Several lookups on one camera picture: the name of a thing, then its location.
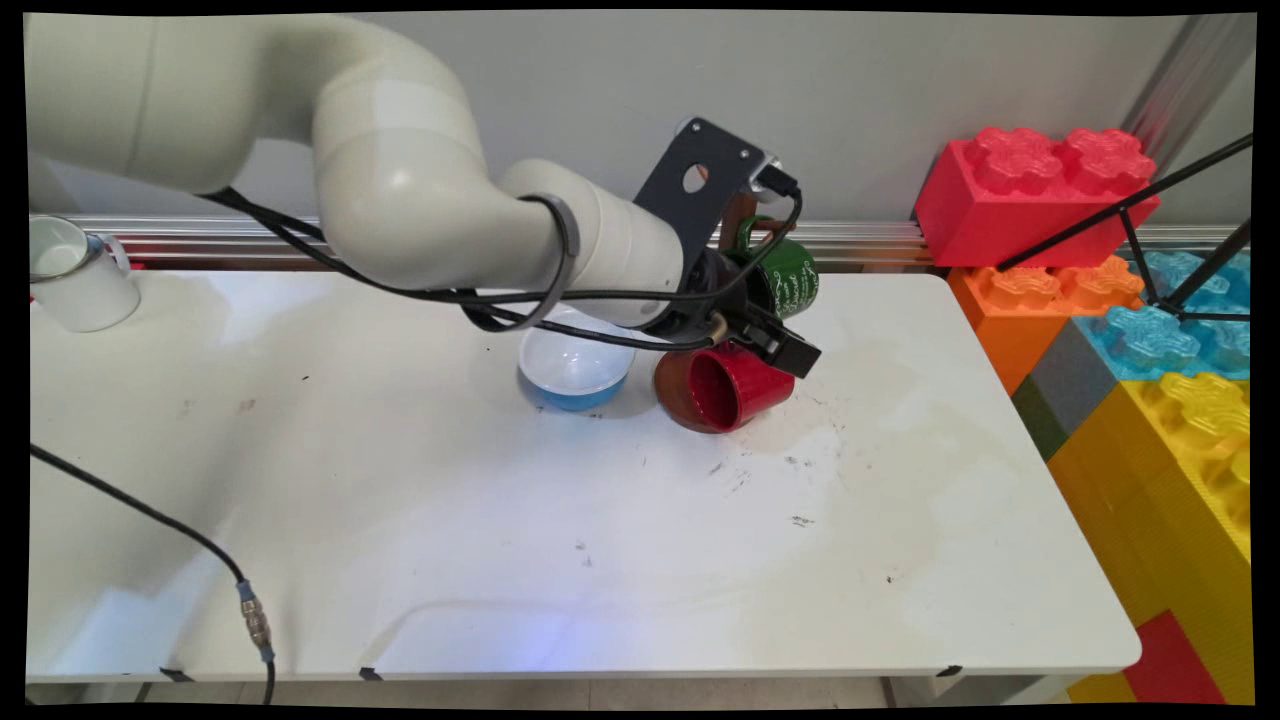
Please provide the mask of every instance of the gray lego brick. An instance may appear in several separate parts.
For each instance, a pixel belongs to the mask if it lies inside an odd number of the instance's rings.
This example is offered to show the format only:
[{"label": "gray lego brick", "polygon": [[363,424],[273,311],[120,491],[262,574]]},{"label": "gray lego brick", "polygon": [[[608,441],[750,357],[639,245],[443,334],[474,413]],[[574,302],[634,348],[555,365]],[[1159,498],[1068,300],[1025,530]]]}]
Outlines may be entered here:
[{"label": "gray lego brick", "polygon": [[1115,374],[1074,322],[1062,325],[1030,377],[1066,437],[1116,386]]}]

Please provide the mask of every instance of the blue bowl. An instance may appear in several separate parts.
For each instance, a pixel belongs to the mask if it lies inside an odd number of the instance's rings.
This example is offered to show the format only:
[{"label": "blue bowl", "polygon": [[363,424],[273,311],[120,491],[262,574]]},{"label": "blue bowl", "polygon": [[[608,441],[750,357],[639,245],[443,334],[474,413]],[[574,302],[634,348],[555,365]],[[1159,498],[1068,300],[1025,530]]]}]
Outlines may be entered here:
[{"label": "blue bowl", "polygon": [[596,391],[589,392],[586,395],[561,395],[558,392],[552,392],[534,386],[534,391],[538,392],[538,397],[545,400],[550,405],[559,407],[561,410],[568,410],[570,413],[579,413],[582,410],[590,410],[598,405],[604,405],[605,402],[613,400],[613,396],[622,389],[622,383],[626,382],[627,377],[622,375],[622,379],[613,383],[612,386]]},{"label": "blue bowl", "polygon": [[[631,337],[630,331],[572,307],[558,307],[547,319],[598,333]],[[538,397],[561,410],[579,413],[613,400],[627,379],[635,355],[634,347],[534,328],[520,342],[518,365],[521,374],[538,391]]]}]

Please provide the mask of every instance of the green mug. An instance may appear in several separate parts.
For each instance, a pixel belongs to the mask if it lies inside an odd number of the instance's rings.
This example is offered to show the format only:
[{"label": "green mug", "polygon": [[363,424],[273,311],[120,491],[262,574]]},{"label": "green mug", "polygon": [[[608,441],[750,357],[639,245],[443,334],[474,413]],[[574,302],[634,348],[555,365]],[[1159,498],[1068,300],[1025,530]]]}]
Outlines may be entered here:
[{"label": "green mug", "polygon": [[[754,215],[744,220],[733,250],[724,255],[736,263],[748,263],[755,258],[760,246],[750,247],[751,231],[756,223],[772,219],[768,215]],[[782,319],[803,313],[818,297],[818,270],[813,255],[803,245],[786,237],[756,265],[746,282],[751,297],[767,297],[769,306],[765,309]]]}]

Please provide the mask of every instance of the cable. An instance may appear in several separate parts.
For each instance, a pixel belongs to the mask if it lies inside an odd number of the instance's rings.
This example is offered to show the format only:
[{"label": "cable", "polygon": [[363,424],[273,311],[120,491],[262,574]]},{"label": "cable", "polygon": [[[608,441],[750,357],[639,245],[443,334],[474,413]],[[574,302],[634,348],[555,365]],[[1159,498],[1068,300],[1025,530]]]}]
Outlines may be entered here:
[{"label": "cable", "polygon": [[[227,569],[230,570],[232,577],[236,578],[236,588],[241,593],[241,612],[244,614],[246,618],[248,618],[250,615],[248,615],[248,611],[246,610],[246,605],[248,605],[250,602],[252,602],[253,606],[255,606],[255,612],[257,614],[255,616],[255,620],[259,619],[259,618],[261,619],[261,623],[262,623],[261,628],[265,632],[266,618],[265,618],[265,615],[261,615],[261,607],[257,605],[257,598],[253,596],[253,591],[250,588],[248,580],[244,579],[244,574],[241,573],[239,565],[237,565],[236,561],[232,560],[232,556],[227,555],[227,552],[223,551],[223,548],[218,547],[214,543],[214,541],[206,538],[200,532],[193,530],[192,528],[187,527],[186,524],[183,524],[183,523],[180,523],[178,520],[174,520],[173,518],[165,515],[164,512],[160,512],[159,510],[155,510],[150,505],[147,505],[147,503],[142,502],[141,500],[133,497],[132,495],[129,495],[129,493],[127,493],[127,492],[116,488],[115,486],[108,483],[106,480],[99,478],[97,475],[93,475],[92,473],[90,473],[87,470],[82,470],[82,469],[77,468],[76,465],[72,465],[70,462],[63,460],[61,457],[54,455],[52,452],[49,452],[47,450],[40,447],[36,443],[31,443],[31,456],[35,457],[35,459],[37,459],[37,460],[40,460],[40,461],[42,461],[42,462],[45,462],[45,464],[47,464],[47,465],[51,465],[51,466],[61,470],[63,473],[67,473],[68,475],[76,478],[77,480],[81,480],[82,483],[84,483],[84,484],[87,484],[87,486],[90,486],[90,487],[92,487],[92,488],[95,488],[97,491],[101,491],[101,492],[109,495],[110,497],[113,497],[115,500],[119,500],[124,505],[128,505],[129,507],[137,510],[138,512],[142,512],[143,515],[146,515],[147,518],[151,518],[156,523],[160,523],[161,525],[165,525],[166,528],[173,528],[174,530],[178,530],[179,533],[182,533],[182,534],[187,536],[188,538],[196,541],[197,543],[202,544],[206,550],[209,550],[210,552],[212,552],[214,555],[216,555],[218,559],[221,560],[224,565],[227,565]],[[264,637],[266,637],[265,648],[264,648],[264,644],[259,643],[259,638],[257,637],[253,637],[253,641],[255,641],[255,644],[259,646],[259,650],[262,653],[262,659],[266,662],[266,693],[265,693],[265,696],[262,698],[262,705],[271,705],[271,694],[275,692],[275,660],[274,660],[275,653],[271,652],[270,635],[266,634]]]},{"label": "cable", "polygon": [[77,480],[81,480],[82,483],[88,484],[95,489],[99,489],[114,497],[115,500],[119,500],[120,502],[128,505],[129,507],[137,510],[138,512],[142,512],[147,518],[151,518],[156,523],[160,523],[161,525],[165,525],[168,528],[173,528],[179,533],[187,536],[188,538],[198,542],[200,544],[205,546],[205,548],[209,550],[209,552],[216,555],[218,559],[221,560],[224,565],[227,565],[227,569],[230,570],[232,575],[236,577],[237,583],[244,582],[244,574],[241,573],[239,565],[237,565],[236,561],[232,560],[232,556],[227,555],[227,552],[224,552],[223,548],[214,544],[212,541],[200,534],[198,532],[191,529],[189,527],[184,525],[178,520],[174,520],[173,518],[165,515],[164,512],[152,509],[150,505],[142,502],[141,500],[137,500],[136,497],[122,489],[118,489],[116,487],[109,484],[106,480],[102,480],[101,478],[91,473],[87,473],[84,470],[81,470],[76,465],[72,465],[70,462],[63,460],[61,457],[54,455],[52,452],[49,452],[47,450],[40,447],[36,443],[31,443],[31,455],[37,460],[52,465],[54,468],[58,468],[59,470],[67,473],[68,475],[76,478]]},{"label": "cable", "polygon": [[[463,295],[453,290],[417,291],[417,290],[403,290],[403,288],[390,287],[365,277],[364,274],[353,269],[351,265],[347,265],[346,263],[335,258],[325,255],[320,250],[312,247],[310,243],[296,237],[285,227],[285,224],[288,224],[289,227],[296,228],[298,232],[303,232],[310,237],[323,240],[324,233],[320,231],[320,228],[316,228],[315,225],[311,225],[296,218],[291,218],[269,208],[262,208],[260,205],[256,205],[250,200],[247,200],[243,195],[237,192],[234,188],[229,187],[215,193],[204,195],[201,197],[205,197],[206,200],[211,200],[233,210],[244,213],[246,215],[257,220],[264,228],[270,231],[273,234],[287,242],[294,250],[325,265],[326,268],[333,269],[357,282],[362,282],[365,284],[376,287],[379,290],[394,295],[411,297],[415,300],[430,300],[435,302],[449,302],[454,305],[463,305],[470,310],[495,318],[502,318],[506,320],[512,320],[515,323],[527,319],[527,315],[522,315],[520,313],[515,313],[511,310],[502,310],[498,307],[493,307],[492,305],[507,304],[507,302],[540,301],[547,297],[545,292],[475,296],[475,295]],[[768,242],[760,246],[759,252],[756,252],[755,256],[746,265],[742,266],[739,274],[731,278],[728,283],[714,291],[700,292],[700,293],[687,293],[687,292],[682,293],[682,292],[625,291],[625,290],[585,290],[585,291],[564,292],[562,295],[562,299],[563,300],[710,300],[719,297],[721,295],[724,295],[730,290],[732,290],[733,286],[740,283],[751,270],[754,270],[764,260],[764,258],[768,256],[768,254],[777,247],[777,245],[782,241],[782,238],[786,237],[786,233],[790,231],[790,228],[795,225],[795,220],[799,218],[800,211],[804,206],[804,200],[799,190],[795,190],[792,192],[792,200],[794,204],[791,209],[791,215],[787,218],[787,222],[783,225],[783,231],[774,233]],[[593,331],[585,331],[581,328],[573,328],[570,325],[563,325],[559,323],[553,323],[547,320],[538,323],[535,327],[541,328],[544,331],[579,337],[582,340],[603,342],[605,345],[620,345],[623,347],[634,347],[637,350],[653,350],[657,352],[681,352],[690,350],[701,350],[704,347],[710,347],[716,343],[716,341],[712,340],[710,337],[701,338],[698,341],[680,342],[680,343],[650,342],[643,340],[623,338]]]},{"label": "cable", "polygon": [[262,691],[262,705],[271,705],[271,696],[275,694],[275,661],[266,661],[266,689]]},{"label": "cable", "polygon": [[[230,208],[233,210],[239,210],[246,215],[253,218],[262,224],[266,229],[275,233],[280,240],[284,240],[296,250],[312,258],[332,269],[338,269],[334,264],[338,263],[333,258],[320,252],[308,243],[297,240],[293,236],[285,237],[279,232],[280,225],[296,229],[303,234],[307,234],[316,240],[324,240],[324,232],[320,228],[305,223],[297,218],[291,218],[270,208],[262,208],[248,199],[246,199],[239,192],[233,188],[225,188],[211,195],[202,195],[206,200],[211,200],[223,206]],[[782,229],[772,233],[772,237],[759,246],[759,251],[751,258],[746,265],[739,270],[726,284],[705,291],[705,292],[659,292],[649,290],[571,290],[562,295],[562,300],[681,300],[681,301],[695,301],[695,300],[714,300],[728,293],[735,286],[746,279],[746,277],[764,261],[771,252],[773,252],[782,240],[786,238],[787,233],[795,229],[796,220],[800,219],[800,213],[804,209],[804,195],[800,188],[791,191],[791,213],[787,215],[786,222],[782,224]],[[412,290],[399,290],[384,286],[375,281],[371,281],[356,270],[351,269],[349,265],[343,264],[347,272],[338,270],[352,279],[365,282],[366,284],[372,284],[381,290],[389,292],[396,292],[397,295],[403,295],[406,297],[416,297],[420,300],[433,300],[438,302],[452,302],[456,305],[506,305],[509,302],[536,302],[547,297],[545,292],[513,292],[504,295],[479,295],[479,296],[460,296],[454,291],[412,291]]]}]

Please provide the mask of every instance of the white mug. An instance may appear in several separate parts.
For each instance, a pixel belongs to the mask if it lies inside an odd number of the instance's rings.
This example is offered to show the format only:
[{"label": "white mug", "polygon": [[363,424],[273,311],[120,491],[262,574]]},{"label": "white mug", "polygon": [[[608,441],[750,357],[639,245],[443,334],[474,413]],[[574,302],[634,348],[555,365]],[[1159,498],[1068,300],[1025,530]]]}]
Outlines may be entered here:
[{"label": "white mug", "polygon": [[129,258],[120,241],[86,234],[70,220],[31,218],[31,295],[64,328],[87,333],[133,314],[141,296],[129,282]]}]

